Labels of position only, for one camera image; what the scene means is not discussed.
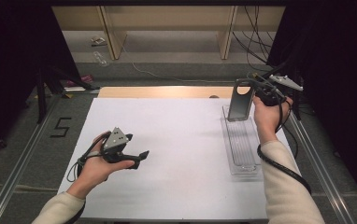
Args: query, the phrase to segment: floor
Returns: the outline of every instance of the floor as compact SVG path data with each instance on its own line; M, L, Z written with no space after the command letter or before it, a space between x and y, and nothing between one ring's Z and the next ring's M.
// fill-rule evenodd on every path
M273 33L261 35L266 45L272 44ZM91 39L94 36L104 37L103 32L64 32L64 36L80 73L92 74L95 86L230 85L225 81L245 76L249 70L268 69L260 60L246 53L234 38L229 58L221 60L213 32L130 32L124 43L124 51L116 61L110 60L106 46L92 47ZM249 45L244 34L237 32L236 36L245 46ZM257 56L264 58L259 44L252 43L250 48ZM93 54L95 51L103 55L108 66L97 63ZM37 128L36 94L29 97L28 108L23 110L7 136L7 147L0 148L0 191L12 170L17 167L18 160L26 155L30 158L22 164L24 168L15 183L10 200L1 208L3 213L0 214L0 223L31 222L42 205L56 194L94 97L97 97L96 93L84 91L70 92L65 98L53 95L49 97L48 104L52 112L40 136L34 136ZM337 218L321 181L313 171L304 148L299 144L297 163L313 189L312 197L326 223L357 223L356 183L345 164L334 155L334 147L306 99L301 111L302 123L345 200L352 221L342 222ZM58 121L70 127L69 132L66 137L51 138L52 135L62 134L62 130L55 129ZM293 142L287 131L286 135ZM79 223L102 222L81 220ZM266 223L266 220L251 223Z

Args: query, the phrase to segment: forearm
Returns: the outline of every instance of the forearm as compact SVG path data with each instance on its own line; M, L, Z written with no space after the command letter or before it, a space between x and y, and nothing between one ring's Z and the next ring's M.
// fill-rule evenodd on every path
M299 173L287 148L279 141L264 142L266 157ZM307 189L297 180L262 161L266 213L270 223L324 223Z
M33 224L66 223L81 211L84 204L85 200L74 197L67 192L60 193L44 205Z

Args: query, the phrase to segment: human hand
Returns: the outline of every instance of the human hand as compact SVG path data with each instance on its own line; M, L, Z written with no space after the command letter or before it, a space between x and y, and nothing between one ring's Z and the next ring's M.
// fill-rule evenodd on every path
M91 150L100 151L102 141L99 141ZM67 193L85 199L86 195L96 187L103 183L113 172L129 168L135 164L134 161L120 161L117 163L108 163L103 157L91 157L86 160L85 165L79 175L79 178L67 190Z
M289 97L287 97L286 101L287 102L281 105L283 112L282 120L286 120L289 116L289 109L293 104L293 100ZM257 125L260 143L263 144L268 141L278 140L275 135L275 130L278 126L280 116L278 105L266 106L257 96L254 96L253 102L255 105L254 121Z

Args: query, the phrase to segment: clear plastic container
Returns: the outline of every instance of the clear plastic container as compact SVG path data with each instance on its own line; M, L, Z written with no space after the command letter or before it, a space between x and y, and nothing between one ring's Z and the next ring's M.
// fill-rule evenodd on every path
M262 177L261 161L257 156L260 142L253 116L247 120L228 121L228 110L229 105L222 107L221 126L231 174L259 179Z

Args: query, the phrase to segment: white sheet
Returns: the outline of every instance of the white sheet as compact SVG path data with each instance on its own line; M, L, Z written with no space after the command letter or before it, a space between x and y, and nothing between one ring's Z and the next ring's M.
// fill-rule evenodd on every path
M116 126L134 135L123 153L150 154L138 170L114 173L94 189L82 217L266 218L263 182L230 174L220 122L223 105L229 105L229 99L94 99L67 172L98 134ZM283 132L278 137L287 145ZM70 184L64 176L59 192Z

